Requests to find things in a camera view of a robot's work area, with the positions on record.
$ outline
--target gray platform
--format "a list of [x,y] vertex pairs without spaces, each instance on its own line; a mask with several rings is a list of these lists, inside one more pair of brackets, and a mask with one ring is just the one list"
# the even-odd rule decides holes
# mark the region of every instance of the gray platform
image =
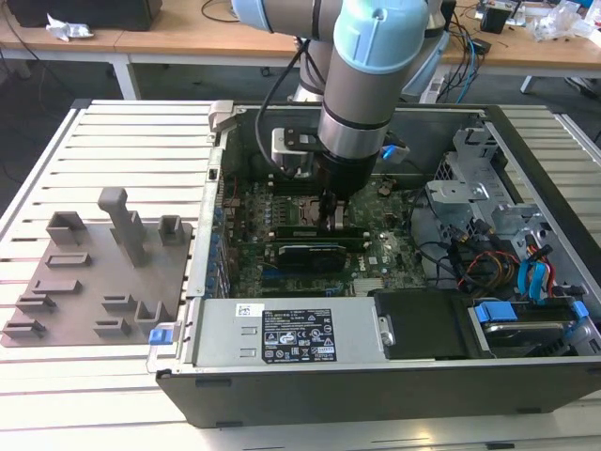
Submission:
[[102,192],[99,205],[112,225],[85,225],[76,212],[54,215],[51,241],[2,331],[3,346],[142,344],[157,323],[176,319],[192,226],[178,216],[142,223],[126,199],[123,189]]

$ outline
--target wooden desk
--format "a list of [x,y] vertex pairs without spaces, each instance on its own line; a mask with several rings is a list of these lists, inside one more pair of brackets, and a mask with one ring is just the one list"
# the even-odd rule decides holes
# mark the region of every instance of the wooden desk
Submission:
[[[295,53],[291,37],[269,34],[239,23],[217,23],[202,16],[204,0],[163,0],[162,11],[148,32],[94,30],[93,39],[63,42],[43,28],[15,30],[40,59],[102,61],[112,64],[125,99],[139,99],[133,64],[193,64],[282,67]],[[474,0],[460,0],[457,15],[473,37],[492,43],[481,73],[522,76],[601,78],[601,49],[586,39],[535,42],[520,27],[505,27],[500,35],[483,33],[473,11],[461,15]],[[231,18],[226,4],[210,14]],[[6,58],[31,59],[0,17],[0,43]],[[442,59],[440,73],[461,61],[455,39]]]
[[[506,25],[500,35],[480,31],[480,21],[473,18],[474,11],[465,12],[472,0],[459,1],[457,16],[473,39],[490,42],[492,47],[486,55],[484,68],[541,68],[548,70],[601,70],[601,48],[584,38],[548,40],[536,42],[523,27]],[[452,39],[443,58],[444,63],[457,63],[462,50]]]
[[59,51],[59,52],[114,52],[116,40],[123,34],[122,30],[94,30],[94,37],[89,39],[72,39],[64,42],[55,38],[45,28],[22,28],[8,11],[2,7],[6,15],[0,14],[0,44],[2,49],[22,50],[23,45],[10,30],[5,18],[10,20],[12,27],[19,37],[27,44],[27,47],[37,51]]
[[[218,23],[204,17],[206,0],[162,0],[162,10],[149,32],[124,32],[116,42],[118,52],[143,54],[196,54],[233,57],[281,57],[296,52],[293,38],[270,34],[240,23]],[[207,13],[233,20],[226,3]]]

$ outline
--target warning label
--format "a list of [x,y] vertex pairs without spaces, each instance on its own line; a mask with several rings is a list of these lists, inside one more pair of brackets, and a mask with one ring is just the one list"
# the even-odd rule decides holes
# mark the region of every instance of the warning label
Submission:
[[335,362],[331,310],[264,310],[262,350],[267,364]]

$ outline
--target blue tab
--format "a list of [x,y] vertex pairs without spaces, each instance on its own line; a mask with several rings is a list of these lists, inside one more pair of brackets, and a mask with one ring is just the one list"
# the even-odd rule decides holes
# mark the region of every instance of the blue tab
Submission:
[[532,280],[530,281],[530,288],[528,289],[528,295],[537,304],[543,304],[541,300],[541,289],[543,289],[543,282],[545,281],[545,274],[547,274],[547,265],[545,263],[535,262],[534,272],[532,274]]
[[589,316],[589,310],[586,308],[583,301],[574,301],[574,303],[572,303],[572,310],[574,310],[578,319]]
[[484,301],[475,311],[480,322],[517,321],[514,307],[507,301]]
[[517,289],[519,289],[519,294],[526,294],[526,291],[528,291],[529,269],[530,262],[528,260],[522,260],[519,264],[519,271],[517,272]]
[[173,343],[173,331],[168,329],[153,329],[148,337],[151,346],[171,345]]
[[478,320],[480,322],[489,322],[490,321],[490,317],[488,316],[488,314],[483,306],[478,305],[476,308],[474,308],[474,310],[476,311],[476,316],[478,317]]
[[396,146],[394,145],[389,145],[384,149],[384,153],[382,154],[382,158],[384,160],[388,160],[389,158],[391,158],[394,155],[394,152],[396,151]]

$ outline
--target blue cable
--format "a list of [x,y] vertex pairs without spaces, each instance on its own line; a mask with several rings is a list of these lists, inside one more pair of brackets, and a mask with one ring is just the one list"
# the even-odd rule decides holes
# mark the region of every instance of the blue cable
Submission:
[[470,39],[469,35],[466,35],[466,39],[470,43],[470,48],[471,48],[470,74],[468,75],[468,80],[466,80],[466,83],[463,85],[463,89],[461,90],[461,94],[459,94],[459,97],[457,98],[457,101],[455,102],[455,104],[461,103],[461,101],[463,100],[463,97],[468,92],[468,89],[470,88],[470,85],[471,85],[471,77],[473,75],[473,66],[474,66],[474,64],[476,62],[476,49],[473,46],[473,42],[471,42],[471,39]]

